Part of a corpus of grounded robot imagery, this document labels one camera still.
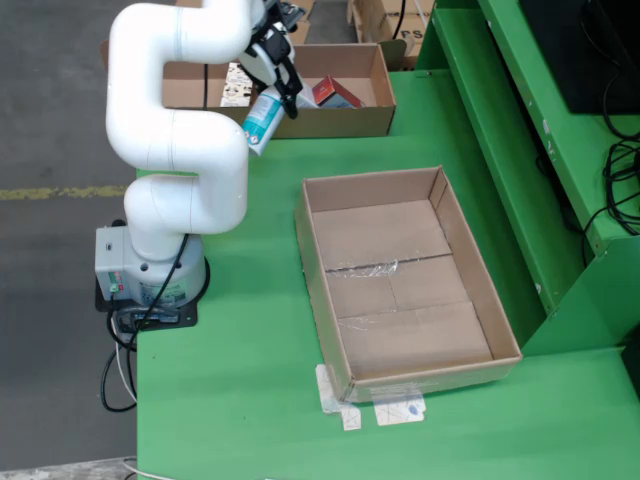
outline paper label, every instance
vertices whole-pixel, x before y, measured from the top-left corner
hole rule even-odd
[[[253,82],[240,67],[231,62],[227,71],[227,81],[222,92],[221,107],[248,107],[251,102]]]
[[[316,379],[318,381],[322,411],[327,415],[340,413],[342,417],[342,427],[345,432],[360,430],[362,427],[362,414],[360,409],[351,403],[339,402],[336,399],[333,394],[333,387],[329,380],[329,372],[327,371],[326,365],[316,365]]]
[[[427,407],[422,395],[408,395],[402,400],[392,402],[373,402],[378,425],[397,425],[400,423],[421,422]]]
[[[160,285],[149,285],[146,283],[140,283],[140,296],[142,301],[147,305],[155,300],[156,296],[160,292]],[[187,285],[185,282],[169,285],[162,293],[162,298],[158,301],[158,305],[164,305],[168,303],[181,302],[187,297]]]

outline white cable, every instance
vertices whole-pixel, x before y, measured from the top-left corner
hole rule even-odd
[[[422,23],[424,23],[424,28],[426,29],[429,26],[429,22],[424,12],[422,11],[422,5],[420,5],[420,0],[413,0],[413,3],[416,4],[416,8],[418,9],[418,13],[420,14],[420,18],[422,19]]]
[[[113,329],[113,334],[115,336],[118,336],[118,334],[116,332],[116,326],[115,326],[115,323],[113,321],[113,316],[111,317],[111,328]],[[120,345],[118,345],[118,342],[116,342],[116,361],[118,362],[118,371],[120,372],[120,378],[122,379],[122,384],[124,385],[124,388],[127,389],[127,392],[129,392],[129,395],[131,396],[133,401],[135,403],[138,403],[138,399],[133,394],[133,392],[131,391],[131,388],[129,388],[129,384],[127,383],[127,381],[124,378],[124,372],[122,371],[122,364],[120,363]]]
[[[126,468],[127,470],[129,470],[132,473],[137,473],[138,475],[142,475],[143,477],[147,477],[147,478],[153,478],[155,480],[176,480],[175,478],[169,478],[169,477],[161,477],[160,475],[153,475],[151,473],[145,473],[145,472],[141,472],[140,470],[138,470],[135,467],[132,467],[131,465],[129,465],[127,462],[131,462],[131,461],[136,461],[137,459],[136,457],[129,457],[129,458],[125,458],[122,461],[122,464],[124,465],[124,468]]]

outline yellow floor marking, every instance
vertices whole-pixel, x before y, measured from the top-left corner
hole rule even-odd
[[[18,188],[15,190],[0,190],[0,202],[8,200],[48,200],[56,197],[122,197],[126,190],[127,187],[124,185],[85,188]]]

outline white bottle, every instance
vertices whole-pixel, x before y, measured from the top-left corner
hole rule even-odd
[[[262,155],[284,117],[281,98],[276,87],[267,88],[258,96],[242,125],[249,149],[255,155]]]

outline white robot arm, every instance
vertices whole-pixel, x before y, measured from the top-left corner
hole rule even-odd
[[[136,4],[116,18],[106,116],[113,149],[135,168],[197,176],[154,174],[129,187],[128,226],[97,234],[96,274],[105,299],[149,305],[185,234],[223,233],[244,218],[249,150],[242,128],[214,112],[165,109],[163,68],[167,62],[239,58],[259,86],[278,88],[295,117],[302,87],[286,29],[274,15],[279,8],[277,0],[204,0],[201,9]],[[187,303],[204,283],[197,235],[181,261],[160,304]]]

